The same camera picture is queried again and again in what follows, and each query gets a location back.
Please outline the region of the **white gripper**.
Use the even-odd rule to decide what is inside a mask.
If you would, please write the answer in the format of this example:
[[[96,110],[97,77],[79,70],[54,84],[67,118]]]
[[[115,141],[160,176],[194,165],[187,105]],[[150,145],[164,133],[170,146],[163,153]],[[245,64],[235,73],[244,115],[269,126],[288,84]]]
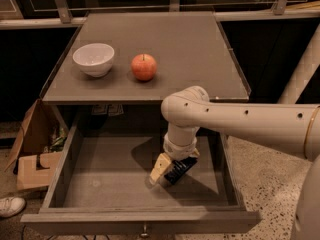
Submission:
[[[181,146],[174,144],[169,135],[164,136],[163,149],[165,153],[161,153],[150,173],[149,182],[155,186],[156,184],[162,184],[165,180],[165,175],[172,168],[173,160],[183,160],[187,157],[199,158],[200,153],[196,148],[197,138],[194,138],[188,145]]]

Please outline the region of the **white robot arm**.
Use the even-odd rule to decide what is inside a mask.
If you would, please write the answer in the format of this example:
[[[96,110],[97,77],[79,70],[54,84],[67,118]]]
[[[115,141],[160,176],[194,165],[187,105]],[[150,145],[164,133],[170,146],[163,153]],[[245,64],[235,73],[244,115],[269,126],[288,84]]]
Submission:
[[[320,106],[299,104],[298,98],[320,65],[320,27],[276,104],[211,103],[207,92],[192,86],[166,97],[161,113],[168,121],[161,153],[150,174],[175,183],[187,170],[180,162],[196,159],[196,133],[217,131],[312,162],[299,196],[292,240],[320,238]]]

